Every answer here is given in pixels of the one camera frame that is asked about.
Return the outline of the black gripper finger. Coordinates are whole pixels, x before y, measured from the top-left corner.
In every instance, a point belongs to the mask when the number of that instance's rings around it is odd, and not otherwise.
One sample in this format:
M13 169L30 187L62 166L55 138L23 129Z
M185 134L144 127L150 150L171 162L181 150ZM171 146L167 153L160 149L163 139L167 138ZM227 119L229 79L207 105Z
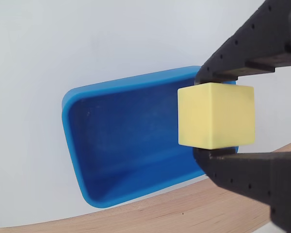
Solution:
M266 0L200 68L195 84L291 66L291 0Z
M269 205L271 221L291 233L291 151L236 153L234 148L194 148L193 154L217 186Z

